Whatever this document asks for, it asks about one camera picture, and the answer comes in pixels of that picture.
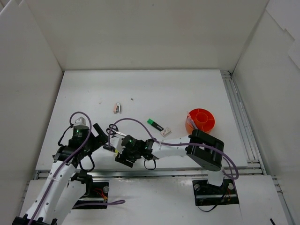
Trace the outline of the pale yellow pen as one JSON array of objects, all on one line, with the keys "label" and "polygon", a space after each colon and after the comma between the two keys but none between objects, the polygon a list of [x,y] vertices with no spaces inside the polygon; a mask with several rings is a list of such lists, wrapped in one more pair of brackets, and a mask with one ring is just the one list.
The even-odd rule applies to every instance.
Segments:
[{"label": "pale yellow pen", "polygon": [[187,117],[188,117],[188,120],[189,120],[190,124],[193,125],[194,121],[193,121],[193,119],[192,119],[192,117],[191,117],[191,115],[190,115],[189,112],[187,112]]}]

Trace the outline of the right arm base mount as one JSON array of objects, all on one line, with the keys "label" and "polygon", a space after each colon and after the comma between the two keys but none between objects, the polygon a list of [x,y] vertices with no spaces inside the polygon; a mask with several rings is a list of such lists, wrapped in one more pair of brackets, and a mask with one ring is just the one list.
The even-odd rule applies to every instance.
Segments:
[{"label": "right arm base mount", "polygon": [[239,204],[239,197],[232,179],[223,179],[221,186],[208,180],[192,181],[195,205],[203,212],[211,212],[218,206]]}]

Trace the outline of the orange pen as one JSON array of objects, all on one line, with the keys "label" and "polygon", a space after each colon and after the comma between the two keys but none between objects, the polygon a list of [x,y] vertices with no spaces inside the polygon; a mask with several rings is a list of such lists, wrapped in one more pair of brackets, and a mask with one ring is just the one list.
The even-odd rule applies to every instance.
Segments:
[{"label": "orange pen", "polygon": [[193,121],[193,119],[192,119],[192,117],[191,117],[191,115],[190,115],[190,113],[188,111],[187,111],[187,119],[190,122],[191,126],[193,128],[195,128],[195,123],[194,123],[194,121]]}]

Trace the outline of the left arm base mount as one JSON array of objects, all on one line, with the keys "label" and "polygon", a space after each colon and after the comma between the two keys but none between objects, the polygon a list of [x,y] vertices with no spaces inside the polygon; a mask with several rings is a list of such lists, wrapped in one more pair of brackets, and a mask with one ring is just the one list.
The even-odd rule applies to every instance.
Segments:
[{"label": "left arm base mount", "polygon": [[67,187],[75,187],[75,183],[83,187],[84,193],[75,202],[73,210],[103,210],[107,209],[108,193],[104,191],[109,188],[108,181],[94,181],[92,175],[87,172],[76,172],[69,180]]}]

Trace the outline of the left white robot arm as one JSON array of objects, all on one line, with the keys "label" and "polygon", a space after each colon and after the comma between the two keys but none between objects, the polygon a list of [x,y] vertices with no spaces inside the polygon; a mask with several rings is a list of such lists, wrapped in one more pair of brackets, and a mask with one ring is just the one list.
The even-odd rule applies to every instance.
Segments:
[{"label": "left white robot arm", "polygon": [[98,135],[83,123],[72,124],[71,128],[73,136],[53,156],[54,162],[41,192],[23,216],[15,217],[14,225],[61,225],[78,200],[93,193],[90,172],[83,169],[76,172],[76,169],[81,160],[91,157],[107,143],[108,136],[97,123],[93,128]]}]

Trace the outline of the purple pen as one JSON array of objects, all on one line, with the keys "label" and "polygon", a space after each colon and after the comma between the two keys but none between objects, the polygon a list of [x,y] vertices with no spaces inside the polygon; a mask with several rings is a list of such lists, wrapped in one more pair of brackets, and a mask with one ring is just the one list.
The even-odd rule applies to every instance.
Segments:
[{"label": "purple pen", "polygon": [[191,124],[191,126],[193,127],[193,129],[198,129],[197,125],[195,124],[195,122],[193,121],[191,115],[189,112],[187,112],[187,120],[189,121],[189,123]]}]

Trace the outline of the green black highlighter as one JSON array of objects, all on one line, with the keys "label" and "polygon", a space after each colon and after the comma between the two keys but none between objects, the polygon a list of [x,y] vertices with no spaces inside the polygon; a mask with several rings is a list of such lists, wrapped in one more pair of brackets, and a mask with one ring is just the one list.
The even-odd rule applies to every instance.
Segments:
[{"label": "green black highlighter", "polygon": [[155,129],[157,129],[158,131],[163,131],[164,128],[161,127],[159,124],[157,124],[155,121],[153,121],[152,119],[148,119],[147,123],[150,124],[152,127],[154,127]]}]

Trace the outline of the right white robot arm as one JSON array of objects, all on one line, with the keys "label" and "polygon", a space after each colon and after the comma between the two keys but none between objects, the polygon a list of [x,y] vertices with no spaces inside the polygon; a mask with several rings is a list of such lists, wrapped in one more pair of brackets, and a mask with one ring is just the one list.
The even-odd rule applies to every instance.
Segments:
[{"label": "right white robot arm", "polygon": [[115,161],[130,168],[138,159],[156,161],[166,157],[187,156],[207,170],[209,191],[218,193],[225,186],[222,172],[224,142],[201,130],[194,130],[185,137],[161,141],[143,141],[127,135],[124,138],[112,138],[110,145],[117,151]]}]

